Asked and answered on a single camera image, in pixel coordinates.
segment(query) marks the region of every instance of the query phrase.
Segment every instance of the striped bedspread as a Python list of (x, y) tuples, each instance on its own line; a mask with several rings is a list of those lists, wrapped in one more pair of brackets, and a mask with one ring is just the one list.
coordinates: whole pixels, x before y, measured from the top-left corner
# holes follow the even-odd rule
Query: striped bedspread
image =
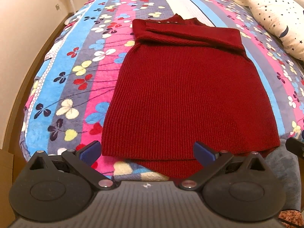
[[(28, 160), (36, 150), (61, 154), (100, 141), (121, 63), (134, 45), (132, 20), (162, 20), (176, 13), (208, 26), (240, 30), (269, 96), (279, 135), (301, 139), (303, 72), (276, 39), (231, 0), (89, 0), (56, 39), (37, 73), (25, 105), (20, 138), (24, 157)], [(249, 93), (240, 95), (246, 99)], [(210, 102), (216, 106), (216, 93)], [(221, 131), (214, 136), (225, 138)], [(115, 180), (167, 179), (119, 158), (101, 156), (92, 167)]]

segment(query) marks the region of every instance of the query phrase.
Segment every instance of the ribbed gray plastic surface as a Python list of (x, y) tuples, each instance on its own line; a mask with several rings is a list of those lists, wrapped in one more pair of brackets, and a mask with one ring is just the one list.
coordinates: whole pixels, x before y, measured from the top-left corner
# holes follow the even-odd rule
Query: ribbed gray plastic surface
[(212, 213), (193, 191), (173, 182), (130, 182), (100, 191), (91, 205), (73, 218), (55, 223), (16, 220), (12, 228), (282, 228), (272, 219), (236, 223)]

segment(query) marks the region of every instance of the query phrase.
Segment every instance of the cardboard box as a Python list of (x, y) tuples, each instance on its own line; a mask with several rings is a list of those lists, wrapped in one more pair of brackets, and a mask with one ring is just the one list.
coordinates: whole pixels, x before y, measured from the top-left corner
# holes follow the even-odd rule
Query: cardboard box
[(0, 228), (7, 228), (15, 219), (9, 203), (9, 190), (13, 179), (13, 158), (14, 155), (0, 149)]

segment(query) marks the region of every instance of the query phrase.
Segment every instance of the sweater sleeve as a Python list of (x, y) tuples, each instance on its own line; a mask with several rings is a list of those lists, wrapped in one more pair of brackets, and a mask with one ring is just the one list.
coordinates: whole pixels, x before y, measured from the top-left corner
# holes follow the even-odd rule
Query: sweater sleeve
[(135, 19), (133, 31), (137, 40), (165, 44), (209, 46), (245, 52), (237, 29), (185, 25), (175, 22), (153, 22)]

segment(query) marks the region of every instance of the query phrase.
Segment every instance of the metal screw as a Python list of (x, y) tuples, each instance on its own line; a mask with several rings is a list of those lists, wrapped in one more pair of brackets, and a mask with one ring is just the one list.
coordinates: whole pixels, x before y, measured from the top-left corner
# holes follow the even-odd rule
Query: metal screw
[(194, 188), (197, 186), (197, 183), (192, 180), (185, 180), (181, 183), (184, 188)]
[(109, 188), (113, 185), (113, 182), (110, 179), (103, 179), (98, 182), (100, 187)]

